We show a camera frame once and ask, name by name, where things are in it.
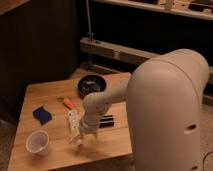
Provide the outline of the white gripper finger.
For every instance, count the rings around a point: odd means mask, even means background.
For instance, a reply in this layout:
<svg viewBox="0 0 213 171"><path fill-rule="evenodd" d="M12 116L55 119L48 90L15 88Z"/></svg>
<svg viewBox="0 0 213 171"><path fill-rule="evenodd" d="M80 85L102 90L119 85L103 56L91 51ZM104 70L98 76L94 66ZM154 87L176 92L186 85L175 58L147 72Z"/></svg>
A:
<svg viewBox="0 0 213 171"><path fill-rule="evenodd" d="M98 132L96 131L96 132L94 132L93 134L93 137L94 137L94 139L96 140L96 141L98 141L99 140L99 134L98 134Z"/></svg>
<svg viewBox="0 0 213 171"><path fill-rule="evenodd" d="M70 135L70 142L81 144L82 143L82 136L79 132L72 132Z"/></svg>

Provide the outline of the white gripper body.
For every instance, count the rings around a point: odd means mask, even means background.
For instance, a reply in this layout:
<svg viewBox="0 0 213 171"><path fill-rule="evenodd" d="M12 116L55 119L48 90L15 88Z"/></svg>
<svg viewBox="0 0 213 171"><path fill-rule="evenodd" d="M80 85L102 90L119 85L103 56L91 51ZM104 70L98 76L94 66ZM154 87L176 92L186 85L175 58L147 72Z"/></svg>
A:
<svg viewBox="0 0 213 171"><path fill-rule="evenodd" d="M98 114L85 113L79 122L79 129L84 134L93 134L100 125L102 116Z"/></svg>

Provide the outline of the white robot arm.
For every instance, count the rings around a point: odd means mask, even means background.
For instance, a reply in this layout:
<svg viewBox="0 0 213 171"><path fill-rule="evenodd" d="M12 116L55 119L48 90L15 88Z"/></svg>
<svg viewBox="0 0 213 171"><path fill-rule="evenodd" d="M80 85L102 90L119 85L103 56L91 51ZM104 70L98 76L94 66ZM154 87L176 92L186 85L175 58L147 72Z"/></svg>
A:
<svg viewBox="0 0 213 171"><path fill-rule="evenodd" d="M153 57L119 85L87 95L79 131L95 133L111 104L125 102L135 171L201 171L200 114L208 78L208 63L194 50Z"/></svg>

